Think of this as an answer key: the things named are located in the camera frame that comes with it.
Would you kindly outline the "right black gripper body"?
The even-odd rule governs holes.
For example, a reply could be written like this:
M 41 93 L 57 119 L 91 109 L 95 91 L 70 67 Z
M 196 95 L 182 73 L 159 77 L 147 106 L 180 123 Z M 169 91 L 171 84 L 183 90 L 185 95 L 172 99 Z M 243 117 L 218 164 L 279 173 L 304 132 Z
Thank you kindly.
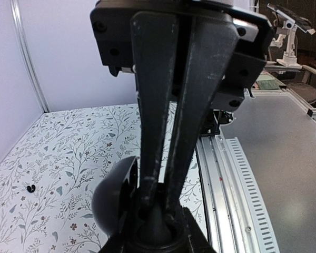
M 268 19 L 231 4 L 216 1 L 98 1 L 90 20 L 102 64 L 113 76 L 136 73 L 131 39 L 131 19 L 141 11 L 176 15 L 179 20 L 176 60 L 170 100 L 180 97 L 189 48 L 192 18 L 228 14 L 239 40 L 211 108 L 233 112 L 244 100 L 244 90 L 252 87 L 265 67 L 265 54 L 273 36 Z

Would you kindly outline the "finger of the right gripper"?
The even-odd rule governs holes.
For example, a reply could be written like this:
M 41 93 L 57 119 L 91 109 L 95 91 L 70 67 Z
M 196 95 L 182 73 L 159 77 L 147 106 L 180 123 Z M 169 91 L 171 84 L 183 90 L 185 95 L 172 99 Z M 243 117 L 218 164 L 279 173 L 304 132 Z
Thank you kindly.
M 174 77 L 179 20 L 141 11 L 131 19 L 136 89 L 141 117 L 140 201 L 154 203 Z
M 205 115 L 218 90 L 239 36 L 228 14 L 192 18 L 191 34 L 165 171 L 165 212 L 179 203 Z

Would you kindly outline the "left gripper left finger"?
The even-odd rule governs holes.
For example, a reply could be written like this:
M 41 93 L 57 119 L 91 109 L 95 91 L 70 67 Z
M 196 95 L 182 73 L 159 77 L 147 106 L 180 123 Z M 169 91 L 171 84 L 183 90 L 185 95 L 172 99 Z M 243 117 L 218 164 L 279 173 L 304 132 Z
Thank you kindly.
M 127 215 L 122 231 L 110 237 L 98 253 L 137 252 L 134 246 L 136 222 L 137 214 L 135 211 L 132 211 Z

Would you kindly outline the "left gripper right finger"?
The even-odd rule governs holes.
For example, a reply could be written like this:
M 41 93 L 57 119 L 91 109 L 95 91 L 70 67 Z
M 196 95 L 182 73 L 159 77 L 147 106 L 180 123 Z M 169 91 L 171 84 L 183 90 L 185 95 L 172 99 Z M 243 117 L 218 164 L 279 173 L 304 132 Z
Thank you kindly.
M 186 207 L 181 208 L 182 247 L 180 252 L 216 253 Z

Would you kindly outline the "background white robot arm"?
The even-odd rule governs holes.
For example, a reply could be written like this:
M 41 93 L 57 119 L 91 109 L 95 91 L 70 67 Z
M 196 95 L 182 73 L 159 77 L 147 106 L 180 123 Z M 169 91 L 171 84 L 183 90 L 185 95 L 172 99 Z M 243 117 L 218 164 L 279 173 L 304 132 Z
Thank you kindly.
M 136 78 L 139 158 L 120 160 L 96 187 L 92 210 L 108 235 L 102 252 L 214 252 L 179 197 L 198 139 L 213 135 L 266 67 L 298 69 L 297 29 L 311 22 L 280 5 L 283 22 L 228 2 L 98 1 L 90 20 L 103 65 Z

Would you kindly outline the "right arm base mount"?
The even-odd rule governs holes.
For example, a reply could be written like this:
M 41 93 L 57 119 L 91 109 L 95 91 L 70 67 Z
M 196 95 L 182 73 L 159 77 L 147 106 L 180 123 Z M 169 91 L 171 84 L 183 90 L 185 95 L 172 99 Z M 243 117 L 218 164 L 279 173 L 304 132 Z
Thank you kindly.
M 221 134 L 220 126 L 234 121 L 233 113 L 228 111 L 210 109 L 205 117 L 200 137 L 212 137 Z

